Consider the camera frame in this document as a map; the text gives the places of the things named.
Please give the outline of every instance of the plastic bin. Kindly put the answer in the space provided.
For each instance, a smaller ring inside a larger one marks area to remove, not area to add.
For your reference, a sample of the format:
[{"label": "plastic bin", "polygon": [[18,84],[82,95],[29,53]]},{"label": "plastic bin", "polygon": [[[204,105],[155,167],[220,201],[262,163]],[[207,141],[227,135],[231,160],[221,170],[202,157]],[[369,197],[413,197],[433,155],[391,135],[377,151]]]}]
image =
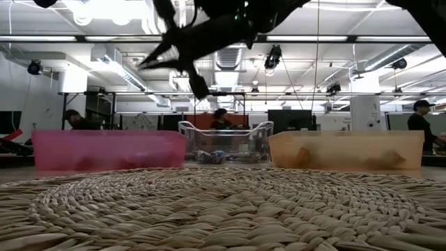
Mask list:
[{"label": "plastic bin", "polygon": [[420,176],[423,141],[422,131],[408,130],[290,131],[269,137],[276,167],[409,176]]},{"label": "plastic bin", "polygon": [[187,137],[187,153],[198,160],[198,153],[223,151],[233,162],[270,162],[268,136],[273,122],[266,121],[253,130],[200,130],[188,121],[178,122],[178,130]]},{"label": "plastic bin", "polygon": [[186,151],[186,137],[172,131],[37,130],[32,140],[38,171],[182,167]]}]

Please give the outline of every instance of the pink plastic bin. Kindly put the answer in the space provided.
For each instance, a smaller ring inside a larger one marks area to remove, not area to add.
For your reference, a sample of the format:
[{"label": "pink plastic bin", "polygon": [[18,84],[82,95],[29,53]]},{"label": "pink plastic bin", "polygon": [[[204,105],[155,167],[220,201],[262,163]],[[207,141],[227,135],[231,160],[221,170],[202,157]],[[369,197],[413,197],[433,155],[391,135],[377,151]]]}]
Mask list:
[{"label": "pink plastic bin", "polygon": [[147,130],[36,130],[32,140],[39,172],[182,167],[187,141],[178,132]]}]

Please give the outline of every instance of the woven mat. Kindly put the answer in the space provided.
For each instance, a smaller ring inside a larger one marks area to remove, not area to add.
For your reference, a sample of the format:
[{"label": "woven mat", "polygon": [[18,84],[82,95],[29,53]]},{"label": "woven mat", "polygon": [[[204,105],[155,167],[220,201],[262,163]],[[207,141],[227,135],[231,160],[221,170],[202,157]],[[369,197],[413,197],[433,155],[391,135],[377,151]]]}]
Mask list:
[{"label": "woven mat", "polygon": [[0,250],[446,250],[446,183],[198,168],[0,185]]}]

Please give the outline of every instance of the item in bin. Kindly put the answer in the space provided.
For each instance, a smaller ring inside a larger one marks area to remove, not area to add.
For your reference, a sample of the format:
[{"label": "item in bin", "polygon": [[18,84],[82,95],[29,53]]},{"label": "item in bin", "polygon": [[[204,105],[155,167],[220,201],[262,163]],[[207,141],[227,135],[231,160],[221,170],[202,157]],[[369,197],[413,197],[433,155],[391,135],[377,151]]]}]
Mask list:
[{"label": "item in bin", "polygon": [[227,155],[223,151],[215,151],[212,153],[206,153],[205,151],[198,151],[197,156],[199,162],[215,163],[215,164],[222,164],[229,157],[229,155]]}]

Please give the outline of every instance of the round woven mat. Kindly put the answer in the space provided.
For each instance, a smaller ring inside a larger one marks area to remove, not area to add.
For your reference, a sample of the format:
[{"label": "round woven mat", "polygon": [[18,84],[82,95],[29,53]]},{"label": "round woven mat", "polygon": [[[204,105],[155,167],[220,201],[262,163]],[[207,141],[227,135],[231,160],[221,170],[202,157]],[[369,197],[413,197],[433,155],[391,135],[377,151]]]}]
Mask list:
[{"label": "round woven mat", "polygon": [[9,183],[0,250],[446,250],[446,184],[251,168]]}]

